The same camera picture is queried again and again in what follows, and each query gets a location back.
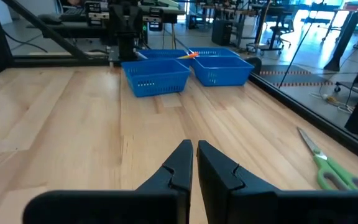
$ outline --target wooden tabletop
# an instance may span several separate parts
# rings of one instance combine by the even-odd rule
[[[205,139],[280,189],[319,189],[296,127],[358,175],[358,157],[251,83],[136,98],[107,67],[0,74],[0,223],[53,189],[136,189],[183,139]],[[194,161],[190,223],[207,223]]]

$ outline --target cable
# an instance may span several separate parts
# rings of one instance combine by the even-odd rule
[[[6,31],[4,31],[4,33],[5,33],[5,35],[6,35],[7,37],[9,37],[9,38],[10,38],[11,40],[13,40],[14,42],[17,42],[17,43],[19,43],[19,44],[29,45],[29,46],[38,48],[38,49],[42,50],[42,51],[45,52],[45,53],[48,53],[47,50],[43,49],[42,47],[40,47],[40,46],[38,46],[38,45],[16,40],[16,39],[13,38],[12,36],[10,36]]]
[[[357,72],[308,73],[308,75],[355,75],[355,74],[357,74]]]
[[[240,10],[243,10],[244,7],[246,7],[247,5],[249,5],[249,1],[247,1],[246,3],[242,3],[242,7],[240,8]]]
[[[316,20],[316,17],[317,17],[318,12],[319,12],[319,10],[316,11],[316,14],[314,15],[314,18],[313,18],[313,20],[311,21],[308,30],[306,31],[305,35],[304,35],[303,38],[301,39],[301,41],[300,41],[300,43],[299,43],[299,45],[298,45],[298,48],[296,49],[295,54],[293,55],[293,57],[292,57],[292,59],[291,59],[291,62],[290,62],[290,64],[289,64],[289,66],[288,66],[288,68],[287,68],[287,70],[286,70],[286,72],[285,72],[285,74],[284,74],[284,77],[283,77],[283,79],[281,80],[280,85],[278,86],[278,88],[281,88],[281,86],[283,85],[284,79],[285,79],[285,77],[288,75],[288,72],[290,71],[290,68],[291,68],[291,65],[292,65],[292,63],[293,63],[293,61],[294,61],[294,59],[295,59],[295,56],[296,56],[296,54],[298,53],[299,49],[301,48],[302,43],[303,43],[303,41],[305,40],[306,36],[308,35],[308,32],[310,31],[311,26],[313,25],[314,21]]]
[[[189,51],[189,48],[182,42],[178,39],[178,37],[175,36],[175,40],[183,47],[185,48],[187,51]]]
[[[323,88],[323,86],[321,85],[319,88],[318,93],[309,93],[309,95],[313,98],[316,99],[320,99],[320,100],[324,100],[326,103],[335,106],[338,110],[345,112],[345,113],[352,113],[353,112],[353,107],[348,106],[347,103],[342,103],[339,100],[337,100],[334,96],[332,95],[328,95],[328,94],[322,94],[321,93],[321,89]]]
[[[33,38],[27,40],[26,43],[32,42],[33,40],[37,39],[37,38],[40,37],[40,36],[42,36],[42,34],[36,35],[35,37],[33,37]],[[16,49],[18,49],[19,47],[22,47],[23,45],[24,45],[24,44],[19,44],[18,46],[13,47],[13,48],[11,49],[11,51],[16,50]]]
[[[60,12],[59,13],[63,13],[63,4],[62,4],[62,2],[61,1],[57,1],[57,3],[58,3],[58,6],[60,6]]]
[[[146,41],[144,41],[144,39],[142,39],[143,45],[146,46],[147,49],[151,49],[147,44]]]
[[[346,62],[356,51],[357,51],[357,50],[353,50],[353,52],[352,52],[349,56],[347,56],[347,57],[345,58],[345,60],[343,61],[342,65],[339,66],[339,69],[342,68],[342,66],[345,64],[345,62]]]
[[[162,24],[162,48],[164,49],[165,45],[165,25]]]

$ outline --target office chair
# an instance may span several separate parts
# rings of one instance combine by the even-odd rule
[[[282,44],[284,46],[284,42],[289,43],[288,47],[291,47],[291,42],[289,40],[285,40],[282,38],[282,35],[289,34],[294,32],[294,25],[293,20],[295,19],[296,13],[298,12],[298,9],[294,5],[286,5],[285,6],[286,11],[292,11],[292,14],[290,16],[287,16],[282,19],[281,26],[277,27],[277,43]],[[275,26],[270,27],[271,31],[274,31],[276,29]],[[267,39],[267,44],[270,44],[271,39]]]

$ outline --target blue plastic basket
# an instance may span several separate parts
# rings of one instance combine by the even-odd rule
[[[190,70],[174,59],[121,63],[135,96],[183,91]]]
[[[147,57],[148,59],[163,59],[163,58],[178,58],[188,55],[184,50],[140,50],[139,53]],[[189,67],[192,58],[177,59],[182,65]]]
[[[243,85],[254,66],[239,57],[196,57],[193,68],[204,86]]]
[[[199,56],[239,56],[233,51],[225,48],[214,47],[192,47],[189,48],[191,53],[198,52]]]

